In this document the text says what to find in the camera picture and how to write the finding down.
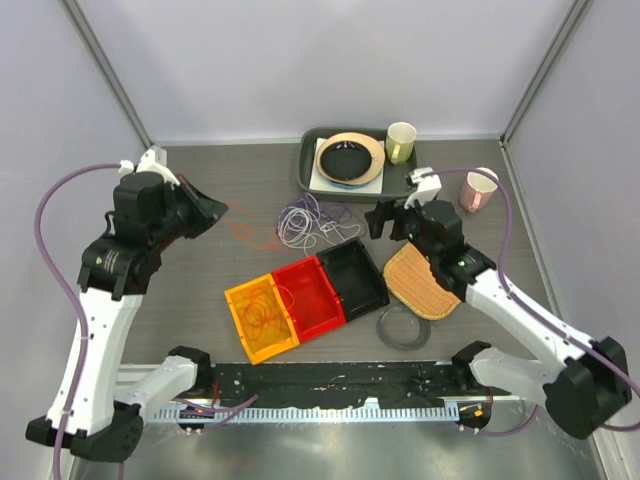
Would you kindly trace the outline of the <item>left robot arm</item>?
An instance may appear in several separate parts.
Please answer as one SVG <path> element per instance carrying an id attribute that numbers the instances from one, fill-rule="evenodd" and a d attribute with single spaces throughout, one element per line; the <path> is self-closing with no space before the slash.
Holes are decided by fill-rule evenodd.
<path id="1" fill-rule="evenodd" d="M 183 176 L 123 176 L 113 191 L 107 227 L 83 252 L 72 304 L 78 320 L 67 367 L 48 413 L 30 421 L 28 440 L 101 463 L 122 463 L 144 424 L 181 393 L 205 397 L 213 385 L 208 353 L 185 346 L 125 392 L 115 391 L 126 339 L 159 270 L 162 253 L 195 239 L 227 212 Z"/>

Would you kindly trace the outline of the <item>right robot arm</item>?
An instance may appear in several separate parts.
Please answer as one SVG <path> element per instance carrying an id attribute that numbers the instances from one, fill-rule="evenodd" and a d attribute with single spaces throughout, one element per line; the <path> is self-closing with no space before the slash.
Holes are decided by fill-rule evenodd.
<path id="1" fill-rule="evenodd" d="M 526 360 L 477 341 L 457 356 L 451 380 L 465 395 L 484 386 L 508 391 L 543 407 L 556 425 L 585 439 L 632 399 L 624 348 L 592 339 L 564 323 L 516 287 L 489 257 L 466 242 L 462 220 L 448 201 L 405 208 L 380 201 L 366 213 L 371 238 L 386 222 L 395 241 L 409 241 L 427 258 L 436 282 L 494 319 L 532 354 Z"/>

